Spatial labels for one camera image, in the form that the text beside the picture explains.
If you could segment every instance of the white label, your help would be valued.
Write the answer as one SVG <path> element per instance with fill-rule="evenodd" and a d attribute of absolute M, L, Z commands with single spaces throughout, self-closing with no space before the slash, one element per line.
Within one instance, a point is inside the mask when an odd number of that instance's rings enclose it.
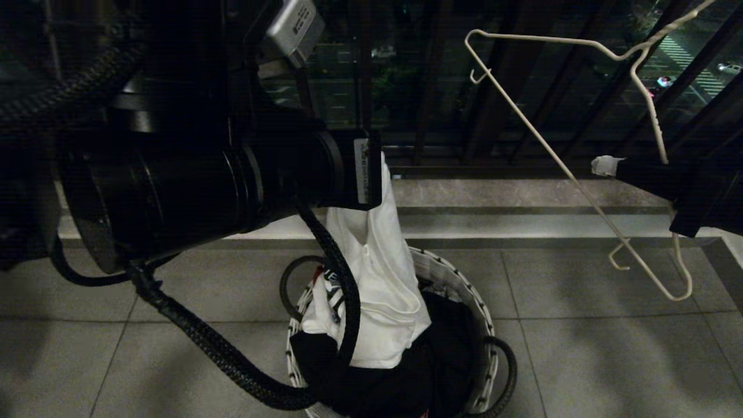
<path fill-rule="evenodd" d="M 369 139 L 354 139 L 354 155 L 356 157 L 356 191 L 359 203 L 369 203 Z"/>

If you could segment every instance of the wire hanger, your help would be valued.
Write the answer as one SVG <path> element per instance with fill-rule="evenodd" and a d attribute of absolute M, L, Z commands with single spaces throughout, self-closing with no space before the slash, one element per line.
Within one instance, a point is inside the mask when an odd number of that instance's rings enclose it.
<path fill-rule="evenodd" d="M 632 65 L 629 71 L 629 76 L 632 78 L 632 82 L 635 84 L 637 89 L 640 91 L 640 93 L 645 97 L 645 102 L 648 107 L 648 112 L 650 114 L 650 120 L 652 123 L 653 133 L 655 134 L 655 142 L 658 145 L 658 153 L 661 157 L 661 162 L 663 164 L 668 164 L 668 154 L 666 152 L 666 144 L 663 141 L 663 133 L 661 131 L 661 125 L 658 122 L 658 113 L 655 111 L 655 104 L 652 101 L 652 96 L 650 96 L 650 93 L 647 91 L 645 86 L 643 85 L 640 78 L 637 76 L 637 67 L 640 66 L 640 64 L 647 58 L 650 48 L 656 44 L 658 41 L 663 39 L 668 33 L 671 33 L 672 31 L 676 30 L 679 26 L 682 24 L 688 22 L 689 20 L 694 19 L 699 12 L 706 9 L 708 6 L 710 6 L 712 3 L 714 3 L 716 0 L 706 0 L 702 2 L 699 6 L 695 7 L 693 10 L 688 12 L 686 15 L 676 19 L 675 21 L 669 23 L 664 28 L 660 29 L 655 35 L 648 38 L 645 42 L 639 43 L 632 48 L 630 48 L 627 52 L 625 52 L 622 55 L 616 55 L 615 53 L 611 52 L 606 46 L 601 44 L 600 42 L 589 40 L 589 39 L 573 39 L 573 38 L 558 38 L 553 36 L 531 36 L 531 35 L 512 35 L 512 34 L 505 34 L 505 33 L 488 33 L 484 30 L 475 29 L 470 31 L 467 34 L 467 37 L 464 39 L 464 44 L 467 46 L 467 50 L 470 51 L 470 54 L 475 58 L 477 63 L 482 67 L 483 71 L 485 73 L 479 77 L 478 79 L 475 79 L 475 70 L 472 70 L 470 72 L 470 80 L 474 84 L 479 84 L 482 82 L 482 80 L 485 79 L 485 77 L 490 78 L 490 81 L 493 82 L 493 85 L 495 85 L 496 89 L 501 93 L 503 98 L 508 102 L 508 104 L 511 106 L 513 111 L 521 118 L 521 120 L 524 122 L 527 128 L 534 134 L 536 139 L 539 140 L 540 143 L 542 143 L 543 147 L 547 150 L 547 152 L 550 154 L 552 159 L 555 160 L 555 162 L 559 165 L 559 167 L 562 169 L 563 172 L 572 180 L 573 183 L 575 183 L 576 187 L 580 192 L 585 196 L 585 198 L 588 200 L 588 202 L 591 203 L 591 205 L 596 209 L 596 212 L 601 216 L 601 218 L 606 222 L 606 224 L 613 230 L 614 234 L 617 235 L 617 238 L 621 241 L 621 244 L 619 244 L 611 253 L 609 253 L 609 262 L 614 266 L 617 270 L 629 270 L 628 266 L 620 266 L 617 264 L 617 261 L 614 259 L 615 254 L 622 249 L 622 247 L 626 247 L 627 250 L 632 254 L 632 256 L 637 260 L 637 262 L 640 264 L 640 266 L 645 270 L 645 272 L 650 276 L 650 278 L 655 282 L 655 285 L 663 292 L 663 294 L 666 296 L 666 298 L 669 298 L 670 300 L 673 300 L 675 302 L 687 299 L 692 294 L 693 290 L 693 283 L 692 283 L 692 275 L 689 273 L 689 269 L 687 269 L 686 264 L 684 263 L 684 258 L 681 256 L 681 244 L 679 242 L 678 234 L 672 233 L 672 240 L 673 240 L 673 249 L 675 253 L 675 259 L 678 262 L 678 267 L 681 269 L 681 274 L 684 276 L 687 282 L 687 290 L 682 296 L 674 296 L 671 294 L 671 292 L 666 289 L 666 287 L 661 283 L 661 281 L 658 279 L 658 277 L 653 273 L 653 271 L 648 267 L 647 263 L 643 260 L 643 258 L 635 251 L 635 249 L 632 247 L 632 244 L 629 243 L 629 238 L 625 237 L 624 234 L 622 234 L 622 231 L 619 230 L 619 228 L 610 220 L 610 218 L 606 215 L 606 213 L 601 209 L 601 207 L 596 203 L 595 198 L 583 187 L 583 185 L 578 181 L 573 173 L 570 171 L 568 166 L 565 165 L 564 162 L 562 162 L 562 159 L 554 152 L 552 147 L 547 143 L 547 141 L 542 137 L 542 135 L 539 133 L 539 131 L 536 130 L 534 125 L 528 120 L 528 118 L 524 115 L 524 113 L 519 109 L 519 107 L 511 100 L 510 96 L 506 91 L 501 87 L 500 83 L 498 83 L 498 80 L 493 76 L 493 70 L 491 68 L 488 68 L 487 65 L 485 65 L 482 62 L 482 59 L 480 56 L 475 52 L 475 50 L 470 45 L 470 37 L 472 35 L 481 35 L 486 38 L 501 38 L 501 39 L 518 39 L 518 40 L 524 40 L 524 41 L 540 41 L 540 42 L 553 42 L 553 43 L 562 43 L 562 44 L 571 44 L 571 45 L 585 45 L 590 46 L 593 48 L 596 48 L 597 50 L 601 51 L 604 55 L 611 58 L 614 61 L 624 61 L 627 58 L 631 57 L 635 52 L 642 51 L 640 57 L 635 61 L 635 63 Z M 668 209 L 669 209 L 669 216 L 671 220 L 673 220 L 673 217 L 675 215 L 675 212 L 673 210 L 673 204 L 671 202 L 668 202 Z"/>

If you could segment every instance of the floor tile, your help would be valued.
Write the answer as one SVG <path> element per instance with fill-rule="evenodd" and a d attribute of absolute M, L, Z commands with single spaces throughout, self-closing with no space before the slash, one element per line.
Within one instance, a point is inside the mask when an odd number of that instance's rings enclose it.
<path fill-rule="evenodd" d="M 65 250 L 80 274 L 102 276 L 86 250 Z M 125 321 L 134 303 L 129 283 L 86 288 L 71 284 L 56 272 L 48 258 L 0 271 L 0 316 L 78 321 Z"/>
<path fill-rule="evenodd" d="M 712 267 L 701 248 L 682 248 L 681 255 L 692 275 L 694 283 L 692 295 L 702 312 L 737 309 L 735 302 L 715 272 L 715 268 Z"/>
<path fill-rule="evenodd" d="M 448 260 L 475 286 L 495 318 L 517 318 L 503 260 L 498 250 L 432 249 Z"/>
<path fill-rule="evenodd" d="M 0 320 L 0 417 L 87 417 L 123 327 Z"/>
<path fill-rule="evenodd" d="M 522 323 L 550 418 L 743 417 L 702 315 Z"/>
<path fill-rule="evenodd" d="M 743 316 L 740 312 L 725 312 L 705 317 L 743 388 Z"/>
<path fill-rule="evenodd" d="M 536 386 L 531 359 L 524 341 L 521 326 L 516 320 L 494 321 L 496 335 L 505 341 L 516 354 L 518 375 L 516 389 L 508 405 L 499 415 L 502 418 L 539 418 L 544 416 L 542 401 L 539 398 L 539 388 Z M 499 372 L 493 386 L 493 401 L 503 393 L 507 378 L 507 362 L 504 357 L 499 363 Z"/>
<path fill-rule="evenodd" d="M 214 327 L 269 376 L 288 383 L 285 323 Z M 93 417 L 305 417 L 275 411 L 227 378 L 171 324 L 127 324 Z"/>
<path fill-rule="evenodd" d="M 191 250 L 158 269 L 163 290 L 205 321 L 289 321 L 279 297 L 279 280 L 306 250 Z M 297 268 L 289 280 L 291 300 L 299 298 L 317 265 Z M 167 321 L 137 300 L 132 321 Z"/>
<path fill-rule="evenodd" d="M 638 253 L 674 295 L 681 281 L 668 251 L 639 249 Z M 693 300 L 672 302 L 663 296 L 627 251 L 611 266 L 607 250 L 503 250 L 506 270 L 521 318 L 573 318 L 656 315 L 697 312 Z"/>

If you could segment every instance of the laundry basket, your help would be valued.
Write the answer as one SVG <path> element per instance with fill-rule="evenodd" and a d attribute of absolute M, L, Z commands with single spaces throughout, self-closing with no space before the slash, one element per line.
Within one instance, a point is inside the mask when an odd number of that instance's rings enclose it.
<path fill-rule="evenodd" d="M 413 263 L 415 264 L 415 274 L 419 280 L 431 282 L 432 287 L 437 291 L 446 292 L 449 299 L 461 301 L 473 313 L 473 319 L 476 323 L 478 341 L 486 341 L 488 338 L 494 338 L 493 320 L 490 319 L 490 312 L 482 301 L 480 294 L 467 278 L 451 263 L 445 259 L 433 254 L 430 251 L 420 250 L 410 247 Z M 312 282 L 305 288 L 299 302 L 295 308 L 300 314 L 304 314 L 312 301 Z M 296 363 L 296 357 L 293 354 L 289 338 L 298 333 L 302 328 L 297 319 L 292 319 L 289 323 L 289 330 L 286 344 L 286 360 L 289 369 L 289 378 L 291 385 L 295 388 L 305 388 L 307 382 L 302 378 L 302 372 Z M 471 414 L 479 414 L 487 410 L 490 404 L 490 397 L 493 391 L 493 382 L 498 370 L 498 353 L 492 345 L 482 344 L 479 348 L 478 359 L 475 363 L 477 372 L 473 392 L 467 401 L 465 410 Z M 327 405 L 320 402 L 312 405 L 305 410 L 310 418 L 336 418 L 341 417 Z"/>

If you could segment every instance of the crosswalk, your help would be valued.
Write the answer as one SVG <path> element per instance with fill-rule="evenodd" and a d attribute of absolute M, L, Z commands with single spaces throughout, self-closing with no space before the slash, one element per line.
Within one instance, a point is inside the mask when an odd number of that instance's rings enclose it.
<path fill-rule="evenodd" d="M 666 36 L 665 38 L 663 38 L 660 48 L 661 51 L 671 57 L 671 59 L 679 64 L 682 68 L 686 68 L 694 60 L 694 57 L 692 57 L 687 52 L 687 50 L 681 47 L 681 45 L 679 45 L 670 36 Z M 711 97 L 715 97 L 720 91 L 722 91 L 722 89 L 725 88 L 725 85 L 720 83 L 719 80 L 717 80 L 717 78 L 713 76 L 712 73 L 710 73 L 708 70 L 703 70 L 701 73 L 699 73 L 696 80 L 694 81 L 697 85 L 702 87 L 702 89 Z"/>

